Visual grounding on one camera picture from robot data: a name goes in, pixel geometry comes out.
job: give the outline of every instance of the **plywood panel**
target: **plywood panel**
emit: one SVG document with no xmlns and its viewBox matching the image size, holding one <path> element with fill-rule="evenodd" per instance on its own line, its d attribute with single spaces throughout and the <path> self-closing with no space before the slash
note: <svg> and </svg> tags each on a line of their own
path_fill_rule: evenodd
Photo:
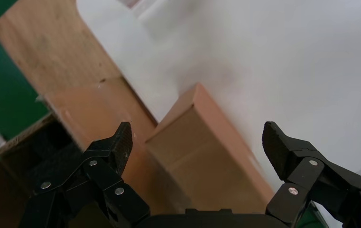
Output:
<svg viewBox="0 0 361 228">
<path fill-rule="evenodd" d="M 0 43 L 41 95 L 120 77 L 75 0 L 18 0 L 0 18 Z"/>
<path fill-rule="evenodd" d="M 133 149 L 123 179 L 153 214 L 184 212 L 188 199 L 150 153 L 145 140 L 156 123 L 123 78 L 45 95 L 46 101 L 78 145 L 111 137 L 122 121 L 130 122 Z"/>
</svg>

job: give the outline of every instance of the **white backdrop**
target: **white backdrop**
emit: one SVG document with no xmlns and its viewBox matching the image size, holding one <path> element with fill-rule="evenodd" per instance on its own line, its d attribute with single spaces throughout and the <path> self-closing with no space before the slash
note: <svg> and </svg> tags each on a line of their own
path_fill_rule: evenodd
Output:
<svg viewBox="0 0 361 228">
<path fill-rule="evenodd" d="M 158 121 L 200 81 L 275 190 L 266 121 L 361 170 L 361 0 L 144 1 L 133 11 L 114 0 L 77 6 Z"/>
</svg>

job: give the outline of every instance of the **metal screw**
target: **metal screw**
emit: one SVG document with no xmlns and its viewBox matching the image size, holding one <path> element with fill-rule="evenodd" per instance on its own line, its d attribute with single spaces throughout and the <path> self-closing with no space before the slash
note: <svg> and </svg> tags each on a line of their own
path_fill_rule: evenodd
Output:
<svg viewBox="0 0 361 228">
<path fill-rule="evenodd" d="M 90 161 L 90 165 L 91 165 L 91 166 L 96 165 L 96 163 L 98 163 L 98 162 L 97 162 L 97 161 L 95 161 L 95 160 Z"/>
<path fill-rule="evenodd" d="M 124 193 L 124 189 L 123 188 L 117 188 L 116 190 L 115 190 L 115 194 L 116 195 L 121 195 L 121 194 L 123 194 Z"/>
<path fill-rule="evenodd" d="M 295 188 L 289 188 L 288 191 L 292 194 L 292 195 L 297 195 L 299 192 L 297 191 L 297 189 Z"/>
<path fill-rule="evenodd" d="M 50 187 L 50 185 L 51 185 L 50 182 L 43 182 L 43 183 L 41 184 L 41 188 L 42 188 L 42 189 L 47 189 L 47 188 Z"/>
<path fill-rule="evenodd" d="M 312 164 L 312 165 L 318 165 L 318 163 L 316 161 L 313 161 L 313 160 L 310 160 L 309 163 Z"/>
</svg>

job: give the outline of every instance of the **wooden edge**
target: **wooden edge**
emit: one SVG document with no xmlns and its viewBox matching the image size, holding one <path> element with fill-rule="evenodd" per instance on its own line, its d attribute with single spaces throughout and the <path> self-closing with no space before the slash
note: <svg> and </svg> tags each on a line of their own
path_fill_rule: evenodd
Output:
<svg viewBox="0 0 361 228">
<path fill-rule="evenodd" d="M 25 129 L 19 135 L 10 139 L 6 144 L 4 144 L 0 148 L 0 156 L 8 154 L 20 142 L 24 141 L 26 138 L 33 135 L 35 132 L 39 131 L 42 127 L 48 125 L 49 123 L 51 123 L 55 120 L 56 120 L 56 118 L 54 117 L 54 115 L 52 113 L 48 113 L 47 115 L 42 117 L 40 120 L 36 121 L 29 128 Z"/>
</svg>

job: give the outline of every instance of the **white wall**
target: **white wall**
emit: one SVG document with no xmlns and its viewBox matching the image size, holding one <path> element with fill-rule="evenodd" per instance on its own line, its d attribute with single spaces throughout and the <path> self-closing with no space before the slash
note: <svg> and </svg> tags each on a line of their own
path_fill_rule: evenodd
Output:
<svg viewBox="0 0 361 228">
<path fill-rule="evenodd" d="M 361 170 L 361 0 L 148 1 L 134 12 L 112 0 L 77 5 L 158 121 L 200 81 L 274 189 L 266 121 Z"/>
</svg>

